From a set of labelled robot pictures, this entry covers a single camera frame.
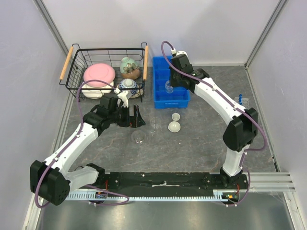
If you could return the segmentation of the white ceramic crucible cup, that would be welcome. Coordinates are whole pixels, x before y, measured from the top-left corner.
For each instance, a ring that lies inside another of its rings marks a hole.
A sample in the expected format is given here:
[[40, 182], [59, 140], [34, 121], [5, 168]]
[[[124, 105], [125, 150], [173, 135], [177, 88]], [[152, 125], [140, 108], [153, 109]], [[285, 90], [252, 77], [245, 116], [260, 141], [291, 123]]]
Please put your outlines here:
[[180, 114], [178, 114], [178, 113], [173, 113], [173, 114], [171, 115], [171, 118], [172, 118], [173, 121], [178, 122], [178, 121], [180, 120], [181, 116], [180, 116]]

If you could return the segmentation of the clear glass jar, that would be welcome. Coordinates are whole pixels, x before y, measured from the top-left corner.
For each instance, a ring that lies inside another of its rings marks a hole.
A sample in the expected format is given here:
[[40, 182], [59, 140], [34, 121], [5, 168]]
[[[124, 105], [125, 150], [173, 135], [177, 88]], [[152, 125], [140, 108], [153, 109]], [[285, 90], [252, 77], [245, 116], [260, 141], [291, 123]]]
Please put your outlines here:
[[174, 88], [170, 85], [170, 81], [165, 82], [165, 90], [168, 94], [171, 94], [174, 90]]

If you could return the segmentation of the clear acrylic test tube rack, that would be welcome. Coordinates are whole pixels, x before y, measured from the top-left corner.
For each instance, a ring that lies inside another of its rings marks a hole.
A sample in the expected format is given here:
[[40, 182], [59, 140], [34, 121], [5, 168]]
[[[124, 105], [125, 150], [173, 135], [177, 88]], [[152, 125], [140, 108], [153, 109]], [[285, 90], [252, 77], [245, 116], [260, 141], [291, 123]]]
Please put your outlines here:
[[[235, 97], [234, 101], [239, 104], [239, 96]], [[244, 98], [242, 96], [242, 105], [241, 106], [244, 106], [245, 108], [248, 108], [249, 107], [249, 99], [248, 98]]]

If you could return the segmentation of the clear glass beaker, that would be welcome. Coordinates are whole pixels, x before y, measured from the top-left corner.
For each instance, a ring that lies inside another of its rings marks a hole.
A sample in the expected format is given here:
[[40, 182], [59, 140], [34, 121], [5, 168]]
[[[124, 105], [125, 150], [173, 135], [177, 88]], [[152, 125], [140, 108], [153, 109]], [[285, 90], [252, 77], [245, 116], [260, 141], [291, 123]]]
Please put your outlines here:
[[161, 129], [161, 122], [157, 117], [153, 117], [150, 119], [150, 125], [154, 130]]

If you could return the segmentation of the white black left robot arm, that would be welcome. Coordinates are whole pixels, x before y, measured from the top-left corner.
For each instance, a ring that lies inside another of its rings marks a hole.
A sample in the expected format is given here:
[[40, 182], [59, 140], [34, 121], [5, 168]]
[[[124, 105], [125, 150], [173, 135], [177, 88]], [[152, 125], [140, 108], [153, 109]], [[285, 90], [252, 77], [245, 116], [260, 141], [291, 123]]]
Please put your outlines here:
[[138, 105], [130, 115], [130, 91], [106, 93], [100, 103], [81, 117], [81, 123], [66, 142], [44, 161], [34, 161], [30, 166], [30, 190], [39, 198], [56, 206], [60, 205], [69, 192], [86, 185], [101, 188], [105, 184], [105, 169], [93, 163], [71, 172], [70, 167], [80, 154], [111, 124], [119, 127], [138, 128], [145, 125]]

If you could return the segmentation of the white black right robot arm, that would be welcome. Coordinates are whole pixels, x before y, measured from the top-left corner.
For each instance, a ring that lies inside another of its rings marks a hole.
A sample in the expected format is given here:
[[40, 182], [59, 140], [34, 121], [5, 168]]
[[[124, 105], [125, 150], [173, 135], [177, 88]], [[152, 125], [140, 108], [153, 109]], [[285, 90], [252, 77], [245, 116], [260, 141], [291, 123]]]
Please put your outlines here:
[[225, 162], [220, 169], [220, 184], [232, 188], [242, 174], [242, 157], [258, 134], [258, 113], [246, 109], [223, 92], [203, 69], [194, 69], [185, 52], [173, 54], [170, 85], [183, 87], [206, 101], [225, 121], [223, 141], [227, 147]]

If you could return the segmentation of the clear glass flask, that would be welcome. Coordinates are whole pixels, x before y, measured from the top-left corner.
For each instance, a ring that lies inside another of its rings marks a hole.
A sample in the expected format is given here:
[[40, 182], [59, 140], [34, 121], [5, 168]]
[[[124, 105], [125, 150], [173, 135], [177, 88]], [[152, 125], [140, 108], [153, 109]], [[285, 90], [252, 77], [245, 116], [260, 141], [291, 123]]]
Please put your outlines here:
[[146, 134], [143, 131], [136, 130], [131, 135], [133, 143], [142, 144], [146, 140]]

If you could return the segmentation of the white ceramic evaporating dish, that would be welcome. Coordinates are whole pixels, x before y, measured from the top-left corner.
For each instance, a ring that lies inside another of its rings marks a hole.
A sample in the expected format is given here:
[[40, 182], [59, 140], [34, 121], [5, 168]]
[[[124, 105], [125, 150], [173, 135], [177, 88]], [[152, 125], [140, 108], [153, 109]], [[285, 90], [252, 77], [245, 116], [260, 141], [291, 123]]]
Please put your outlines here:
[[177, 133], [181, 130], [181, 125], [177, 121], [172, 121], [168, 124], [168, 130], [172, 133]]

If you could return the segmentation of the blue white patterned bowl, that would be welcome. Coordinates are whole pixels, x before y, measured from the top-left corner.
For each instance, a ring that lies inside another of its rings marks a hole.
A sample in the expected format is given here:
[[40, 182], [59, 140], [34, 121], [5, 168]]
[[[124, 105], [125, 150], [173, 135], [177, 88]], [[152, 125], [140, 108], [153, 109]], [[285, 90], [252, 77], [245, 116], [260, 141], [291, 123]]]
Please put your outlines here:
[[143, 95], [143, 89], [132, 79], [123, 79], [117, 87], [122, 90], [129, 90], [131, 98], [138, 98]]

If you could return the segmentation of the blue plastic compartment bin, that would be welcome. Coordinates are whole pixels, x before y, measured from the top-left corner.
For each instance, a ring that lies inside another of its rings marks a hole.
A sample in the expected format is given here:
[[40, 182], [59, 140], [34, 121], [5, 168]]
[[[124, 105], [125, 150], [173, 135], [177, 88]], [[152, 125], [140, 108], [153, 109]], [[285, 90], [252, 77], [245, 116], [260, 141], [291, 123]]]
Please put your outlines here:
[[187, 108], [190, 95], [182, 87], [172, 87], [169, 81], [170, 69], [163, 56], [153, 57], [153, 93], [156, 109]]

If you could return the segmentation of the green floral ceramic bowl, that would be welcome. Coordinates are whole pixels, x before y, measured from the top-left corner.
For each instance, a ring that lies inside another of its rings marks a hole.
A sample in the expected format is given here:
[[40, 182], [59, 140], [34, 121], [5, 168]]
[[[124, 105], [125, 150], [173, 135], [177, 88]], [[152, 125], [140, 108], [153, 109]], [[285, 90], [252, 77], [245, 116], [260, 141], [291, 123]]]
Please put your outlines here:
[[124, 57], [120, 64], [120, 73], [124, 79], [135, 80], [140, 77], [140, 67], [134, 59], [130, 57]]

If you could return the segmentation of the white ceramic bowl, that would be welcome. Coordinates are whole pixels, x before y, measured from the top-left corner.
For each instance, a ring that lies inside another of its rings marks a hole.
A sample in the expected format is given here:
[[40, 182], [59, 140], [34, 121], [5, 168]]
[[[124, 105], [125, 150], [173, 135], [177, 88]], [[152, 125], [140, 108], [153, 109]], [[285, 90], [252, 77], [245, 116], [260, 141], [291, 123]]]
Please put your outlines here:
[[111, 87], [102, 82], [93, 81], [82, 86], [82, 93], [87, 98], [99, 99], [103, 94], [113, 91], [114, 82], [112, 81], [109, 84]]

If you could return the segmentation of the pink ceramic plate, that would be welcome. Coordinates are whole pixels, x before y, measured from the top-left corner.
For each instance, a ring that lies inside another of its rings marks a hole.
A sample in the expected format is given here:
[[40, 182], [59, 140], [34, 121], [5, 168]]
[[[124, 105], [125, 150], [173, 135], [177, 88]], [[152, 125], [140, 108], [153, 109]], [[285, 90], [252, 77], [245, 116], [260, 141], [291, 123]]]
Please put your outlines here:
[[108, 64], [98, 63], [88, 67], [83, 75], [84, 81], [100, 80], [107, 83], [114, 81], [115, 70]]

